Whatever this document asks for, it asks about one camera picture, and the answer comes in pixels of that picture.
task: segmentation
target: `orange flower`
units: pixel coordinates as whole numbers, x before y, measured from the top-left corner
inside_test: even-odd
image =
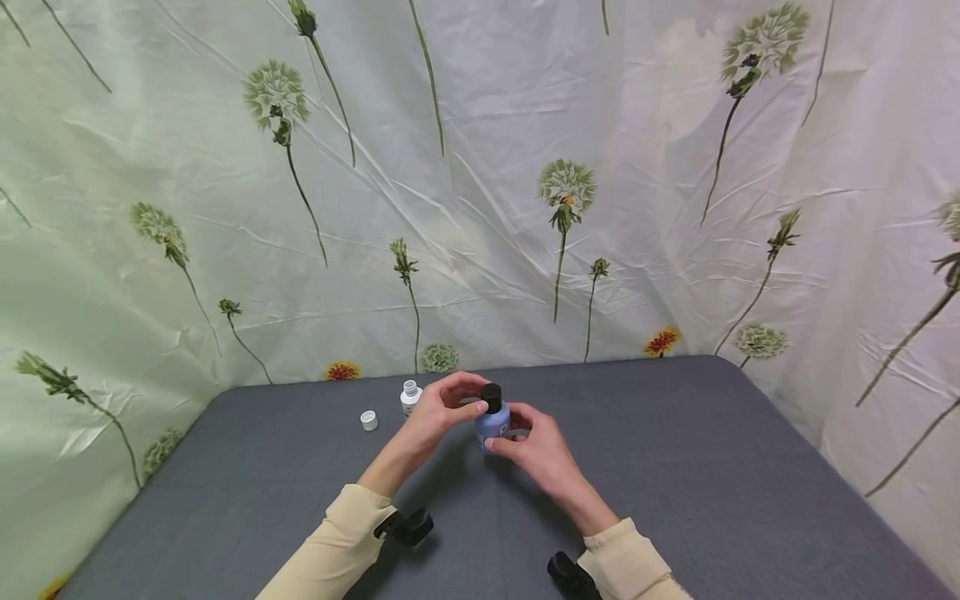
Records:
[[[360,376],[360,367],[349,360],[335,360],[324,371],[324,381],[346,381]]]
[[[643,353],[652,357],[663,356],[666,352],[672,350],[673,345],[679,342],[682,337],[683,335],[677,327],[664,327],[647,342],[647,347],[643,349]]]
[[[66,582],[70,579],[69,575],[61,575],[57,579],[50,582],[50,585],[43,589],[40,595],[36,600],[54,600],[57,597],[57,594],[63,589],[63,586],[66,585]]]

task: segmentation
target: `bottle cap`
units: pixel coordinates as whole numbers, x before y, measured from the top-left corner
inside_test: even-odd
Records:
[[[360,424],[363,425],[364,431],[373,431],[380,423],[377,422],[374,411],[364,411],[360,415]]]
[[[480,399],[487,402],[488,415],[495,415],[503,408],[503,392],[495,383],[488,383],[480,388]]]

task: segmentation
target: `black cap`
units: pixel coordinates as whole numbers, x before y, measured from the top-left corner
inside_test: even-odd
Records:
[[[480,388],[480,399],[487,402],[487,414],[495,415],[503,408],[503,392],[495,383],[488,383]]]

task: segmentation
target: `beige long-sleeve shirt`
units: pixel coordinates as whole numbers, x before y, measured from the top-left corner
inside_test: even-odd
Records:
[[[341,600],[380,554],[373,530],[396,509],[390,498],[345,486],[326,518],[256,600]],[[604,600],[690,600],[653,544],[631,519],[584,538],[577,563],[596,582]]]

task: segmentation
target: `clip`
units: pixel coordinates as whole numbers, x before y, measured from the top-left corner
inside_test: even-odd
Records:
[[[426,513],[426,509],[419,509],[409,517],[396,511],[376,526],[373,535],[378,539],[386,536],[401,546],[413,548],[431,531],[433,531],[433,518]]]
[[[570,560],[565,552],[554,554],[546,564],[553,583],[567,600],[602,600],[596,583],[583,567]]]

